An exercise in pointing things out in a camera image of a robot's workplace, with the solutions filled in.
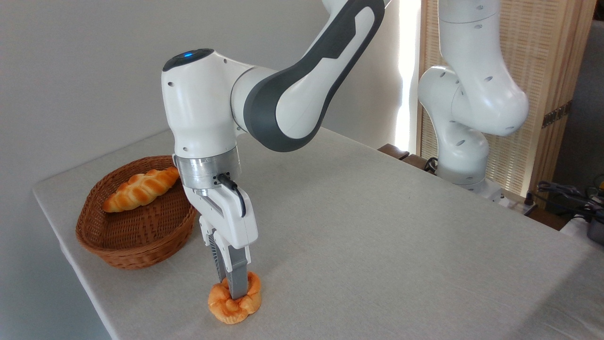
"pastry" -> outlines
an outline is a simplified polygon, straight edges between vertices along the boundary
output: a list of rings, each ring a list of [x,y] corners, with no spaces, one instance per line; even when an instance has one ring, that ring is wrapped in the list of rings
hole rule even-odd
[[[178,170],[173,166],[166,170],[153,169],[146,174],[136,174],[107,198],[103,203],[103,210],[121,212],[147,205],[157,196],[165,194],[178,177]]]
[[[255,313],[262,303],[260,278],[248,272],[248,294],[237,300],[231,299],[227,278],[215,284],[210,290],[208,307],[220,321],[232,325],[242,322],[248,315]]]

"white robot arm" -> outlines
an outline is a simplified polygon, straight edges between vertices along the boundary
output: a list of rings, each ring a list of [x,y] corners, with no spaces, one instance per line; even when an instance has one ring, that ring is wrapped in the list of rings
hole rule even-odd
[[[232,298],[247,293],[249,245],[258,237],[249,196],[233,182],[240,172],[236,137],[249,132],[280,152],[307,144],[389,2],[323,0],[329,21],[304,56],[282,71],[237,62],[208,48],[165,64],[162,93],[175,138],[174,163],[187,198],[202,214],[204,240]]]
[[[440,52],[450,67],[430,68],[418,97],[439,144],[437,175],[498,201],[485,178],[489,144],[481,132],[507,136],[529,113],[529,101],[503,61],[500,0],[439,0]]]

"brown wicker basket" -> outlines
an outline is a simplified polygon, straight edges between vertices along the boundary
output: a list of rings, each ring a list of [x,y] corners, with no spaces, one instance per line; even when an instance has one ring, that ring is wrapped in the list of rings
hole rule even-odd
[[[90,191],[75,226],[80,244],[111,266],[140,269],[174,255],[193,231],[195,208],[180,179],[146,206],[107,213],[101,206],[117,187],[151,169],[174,166],[169,155],[145,157],[126,164],[100,180]]]

